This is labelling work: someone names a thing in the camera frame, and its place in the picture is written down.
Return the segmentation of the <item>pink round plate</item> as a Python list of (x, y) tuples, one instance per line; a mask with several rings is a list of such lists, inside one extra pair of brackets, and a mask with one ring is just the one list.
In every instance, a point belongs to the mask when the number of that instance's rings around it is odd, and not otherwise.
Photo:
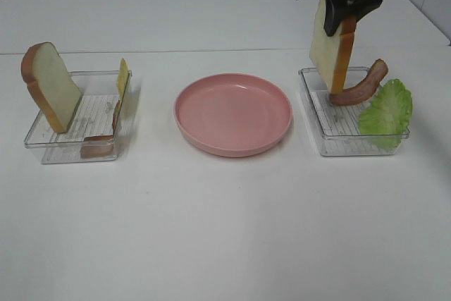
[(292, 106), (272, 82), (223, 73), (188, 85), (175, 101), (174, 116), (191, 145), (218, 156), (245, 157), (265, 152), (285, 137)]

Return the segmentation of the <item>clear plastic container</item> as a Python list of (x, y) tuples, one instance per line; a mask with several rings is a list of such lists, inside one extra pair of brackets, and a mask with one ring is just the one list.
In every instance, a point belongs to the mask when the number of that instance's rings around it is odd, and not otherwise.
[(368, 99), (354, 106), (334, 106), (315, 68), (299, 70), (300, 101), (311, 136), (321, 156), (387, 156), (395, 154), (409, 130), (396, 135), (362, 135), (359, 115), (371, 105)]
[[(116, 87), (117, 70), (74, 71), (71, 76), (82, 91), (82, 98), (68, 132), (55, 133), (45, 115), (39, 112), (24, 139), (25, 148), (30, 150), (41, 164), (116, 160), (125, 149), (134, 119), (133, 93), (130, 85), (132, 73), (129, 72), (122, 99)], [(113, 111), (119, 99), (122, 100), (122, 104), (114, 136), (114, 154), (104, 158), (82, 159), (80, 148), (89, 144), (84, 142), (85, 137), (112, 133)]]

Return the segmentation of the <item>yellow cheese slice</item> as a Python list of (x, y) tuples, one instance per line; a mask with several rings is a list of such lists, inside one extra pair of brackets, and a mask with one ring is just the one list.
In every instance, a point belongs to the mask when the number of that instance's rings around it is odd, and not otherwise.
[(116, 87), (121, 99), (124, 97), (126, 86), (129, 78), (129, 68), (124, 58), (121, 59)]

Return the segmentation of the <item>right clear plastic container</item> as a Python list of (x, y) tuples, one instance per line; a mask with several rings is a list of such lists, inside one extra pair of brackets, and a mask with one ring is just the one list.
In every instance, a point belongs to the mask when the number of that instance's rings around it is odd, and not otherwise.
[(334, 106), (315, 68), (299, 70), (300, 101), (311, 136), (321, 156), (387, 156), (395, 154), (409, 130), (396, 135), (362, 135), (359, 115), (371, 105), (368, 99), (354, 106)]

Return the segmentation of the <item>bread slice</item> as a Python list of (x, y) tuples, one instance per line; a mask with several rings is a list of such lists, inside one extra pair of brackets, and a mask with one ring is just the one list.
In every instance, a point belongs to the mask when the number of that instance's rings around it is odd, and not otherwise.
[(66, 133), (82, 98), (63, 59), (51, 42), (31, 46), (20, 65), (31, 97), (55, 133)]
[(329, 37), (324, 30), (325, 18), (326, 0), (319, 0), (309, 57), (328, 91), (335, 94), (342, 92), (345, 85), (357, 20), (355, 16), (346, 17)]

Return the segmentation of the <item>green lettuce leaf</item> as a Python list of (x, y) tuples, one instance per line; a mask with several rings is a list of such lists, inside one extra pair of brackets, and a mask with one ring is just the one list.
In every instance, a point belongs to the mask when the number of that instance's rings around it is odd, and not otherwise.
[(361, 135), (379, 135), (373, 143), (391, 150), (401, 143), (413, 113), (412, 93), (399, 79), (387, 81), (359, 115)]

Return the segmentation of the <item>bacon strip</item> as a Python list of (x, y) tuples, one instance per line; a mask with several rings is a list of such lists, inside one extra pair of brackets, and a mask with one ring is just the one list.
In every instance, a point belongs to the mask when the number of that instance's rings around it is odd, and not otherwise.
[(109, 135), (96, 135), (84, 138), (88, 145), (80, 148), (80, 157), (82, 159), (104, 158), (111, 156), (115, 152), (114, 136), (118, 124), (118, 117), (121, 109), (122, 100), (119, 99), (115, 105), (112, 118), (112, 133)]
[(335, 106), (352, 106), (360, 104), (376, 93), (382, 79), (387, 74), (388, 66), (386, 62), (382, 59), (377, 59), (361, 82), (340, 93), (329, 94), (329, 101)]

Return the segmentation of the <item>left clear plastic container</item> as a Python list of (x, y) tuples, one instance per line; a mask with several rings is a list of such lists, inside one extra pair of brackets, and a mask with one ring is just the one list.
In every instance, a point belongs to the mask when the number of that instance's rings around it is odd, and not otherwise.
[[(82, 98), (68, 132), (55, 133), (45, 115), (39, 112), (24, 139), (25, 148), (30, 150), (41, 164), (116, 160), (125, 149), (134, 119), (133, 93), (130, 85), (132, 73), (129, 72), (122, 99), (116, 87), (117, 70), (74, 71), (71, 76), (82, 91)], [(112, 133), (113, 111), (119, 99), (122, 100), (122, 104), (114, 136), (114, 154), (104, 158), (82, 159), (80, 148), (89, 144), (84, 142), (85, 137)]]

